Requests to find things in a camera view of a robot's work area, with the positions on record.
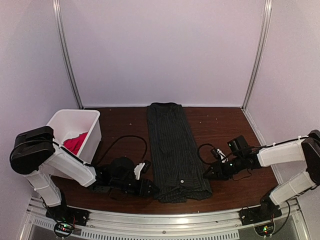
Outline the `dark pinstriped shirt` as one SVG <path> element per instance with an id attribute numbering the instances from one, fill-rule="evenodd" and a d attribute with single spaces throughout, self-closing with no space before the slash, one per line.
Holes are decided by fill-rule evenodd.
<path id="1" fill-rule="evenodd" d="M 154 102 L 146 111 L 153 182 L 160 203 L 184 203 L 212 196 L 205 170 L 197 156 L 197 144 L 183 107 Z"/>

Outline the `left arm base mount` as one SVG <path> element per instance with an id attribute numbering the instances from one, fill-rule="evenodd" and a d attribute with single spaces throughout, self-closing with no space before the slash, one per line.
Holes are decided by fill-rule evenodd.
<path id="1" fill-rule="evenodd" d="M 85 227 L 90 215 L 88 210 L 67 206 L 64 196 L 62 196 L 61 204 L 58 206 L 49 207 L 45 202 L 43 203 L 43 206 L 46 209 L 45 216 L 53 219 L 56 222 L 63 222 Z"/>

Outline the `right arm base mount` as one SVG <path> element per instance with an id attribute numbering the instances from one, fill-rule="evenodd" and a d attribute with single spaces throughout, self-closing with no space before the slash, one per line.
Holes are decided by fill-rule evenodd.
<path id="1" fill-rule="evenodd" d="M 243 226 L 271 221 L 282 216 L 279 205 L 275 205 L 269 196 L 264 196 L 260 205 L 256 207 L 244 207 L 239 211 L 239 218 Z"/>

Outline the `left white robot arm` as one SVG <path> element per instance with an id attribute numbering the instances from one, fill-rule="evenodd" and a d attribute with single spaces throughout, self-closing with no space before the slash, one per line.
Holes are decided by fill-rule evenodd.
<path id="1" fill-rule="evenodd" d="M 103 193 L 109 189 L 117 189 L 146 198 L 159 192 L 159 188 L 151 180 L 141 176 L 151 166 L 150 161 L 134 164 L 127 157 L 119 157 L 110 164 L 94 166 L 57 143 L 50 126 L 18 134 L 9 162 L 16 173 L 28 180 L 61 222 L 69 221 L 72 211 L 64 205 L 64 193 L 54 184 L 50 175 L 44 172 L 44 166 L 62 172 L 93 192 Z"/>

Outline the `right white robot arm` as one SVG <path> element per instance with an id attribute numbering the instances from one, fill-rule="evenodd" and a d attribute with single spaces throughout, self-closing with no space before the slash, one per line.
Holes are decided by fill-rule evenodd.
<path id="1" fill-rule="evenodd" d="M 208 180 L 226 181 L 243 170 L 255 170 L 271 165 L 289 162 L 305 162 L 306 169 L 278 185 L 266 197 L 256 210 L 259 220 L 268 220 L 276 207 L 285 201 L 297 197 L 320 185 L 320 132 L 312 130 L 305 136 L 271 145 L 249 146 L 243 135 L 228 143 L 229 155 L 222 155 L 217 149 L 212 149 L 216 161 L 209 164 L 203 177 Z"/>

